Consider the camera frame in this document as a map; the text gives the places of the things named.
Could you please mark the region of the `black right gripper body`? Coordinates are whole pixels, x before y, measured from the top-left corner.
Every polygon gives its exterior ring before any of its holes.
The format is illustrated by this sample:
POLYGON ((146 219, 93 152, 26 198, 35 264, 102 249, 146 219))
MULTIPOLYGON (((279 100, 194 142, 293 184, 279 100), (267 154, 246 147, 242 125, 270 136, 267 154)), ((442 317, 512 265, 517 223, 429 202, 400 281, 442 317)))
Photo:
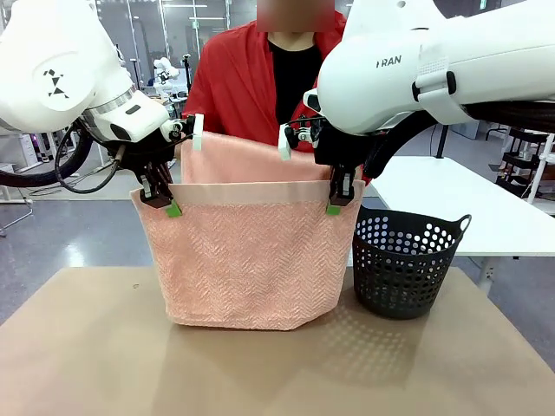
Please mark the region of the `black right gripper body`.
POLYGON ((314 160, 317 165, 355 168, 369 155, 369 137, 351 135, 324 125, 317 134, 314 160))

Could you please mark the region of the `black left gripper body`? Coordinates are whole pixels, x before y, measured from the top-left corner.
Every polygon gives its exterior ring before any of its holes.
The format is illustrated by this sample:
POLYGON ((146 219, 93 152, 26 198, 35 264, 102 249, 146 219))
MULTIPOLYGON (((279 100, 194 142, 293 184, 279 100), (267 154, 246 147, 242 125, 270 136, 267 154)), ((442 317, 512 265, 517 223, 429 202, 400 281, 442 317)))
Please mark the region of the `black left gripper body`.
POLYGON ((149 162, 167 162, 174 158, 176 144, 167 141, 161 133, 151 133, 139 142, 117 140, 115 151, 121 146, 125 149, 116 171, 132 171, 134 167, 145 166, 149 162))

